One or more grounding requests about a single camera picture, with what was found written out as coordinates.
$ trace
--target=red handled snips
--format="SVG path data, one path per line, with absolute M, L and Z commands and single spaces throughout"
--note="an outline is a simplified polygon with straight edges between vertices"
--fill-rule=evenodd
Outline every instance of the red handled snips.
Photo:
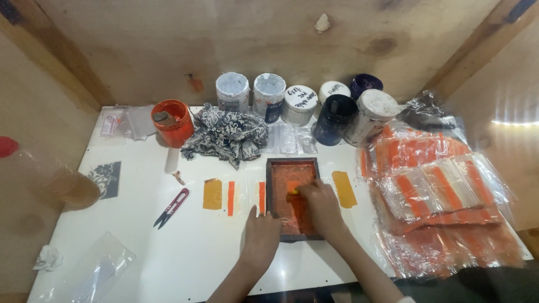
M 179 197 L 182 194 L 185 194 L 185 195 L 182 197 L 181 200 L 178 201 Z M 159 224 L 159 222 L 161 222 L 161 225 L 159 225 L 159 227 L 157 229 L 160 229 L 161 227 L 163 227 L 163 225 L 165 225 L 165 223 L 168 221 L 168 219 L 170 219 L 170 217 L 172 217 L 172 215 L 178 209 L 178 207 L 180 205 L 182 205 L 183 201 L 187 198 L 188 195 L 189 195 L 189 189 L 187 189 L 187 188 L 182 189 L 179 192 L 179 194 L 176 196 L 176 198 L 174 198 L 174 200 L 172 200 L 172 202 L 170 202 L 167 209 L 165 209 L 165 211 L 159 216 L 159 219 L 157 219 L 157 221 L 155 221 L 154 227 L 157 224 Z

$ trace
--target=hand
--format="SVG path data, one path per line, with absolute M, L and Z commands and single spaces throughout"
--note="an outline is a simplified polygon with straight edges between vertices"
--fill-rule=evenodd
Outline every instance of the hand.
M 257 207 L 254 205 L 247 218 L 245 247 L 239 261 L 262 276 L 270 267 L 279 247 L 281 226 L 281 220 L 272 217 L 269 211 L 265 216 L 260 214 L 257 218 Z
M 326 241 L 332 243 L 349 233 L 331 185 L 315 180 L 297 190 L 307 199 L 314 228 Z

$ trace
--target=dark blue paint jar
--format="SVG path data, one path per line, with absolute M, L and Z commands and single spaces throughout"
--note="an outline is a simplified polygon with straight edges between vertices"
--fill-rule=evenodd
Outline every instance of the dark blue paint jar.
M 345 95 L 331 95 L 322 106 L 322 111 L 313 131 L 320 144 L 334 146 L 341 142 L 344 132 L 350 126 L 359 109 L 352 98 Z
M 357 100 L 361 94 L 368 89 L 384 90 L 384 84 L 380 79 L 369 74 L 357 75 L 350 84 L 350 92 L 352 100 Z

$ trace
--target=paper label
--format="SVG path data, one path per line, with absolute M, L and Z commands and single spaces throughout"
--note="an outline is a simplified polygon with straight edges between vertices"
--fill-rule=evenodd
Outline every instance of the paper label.
M 116 120 L 118 119 L 118 114 L 105 114 L 103 116 L 103 125 L 101 126 L 100 136 L 112 136 L 116 125 L 118 124 Z

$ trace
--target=purple paint jar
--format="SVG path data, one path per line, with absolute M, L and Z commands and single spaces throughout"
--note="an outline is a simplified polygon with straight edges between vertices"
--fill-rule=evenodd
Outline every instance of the purple paint jar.
M 379 91 L 384 90 L 384 85 L 380 79 L 369 74 L 357 75 L 350 84 L 350 91 L 352 100 L 356 101 L 361 94 L 368 89 L 377 89 Z

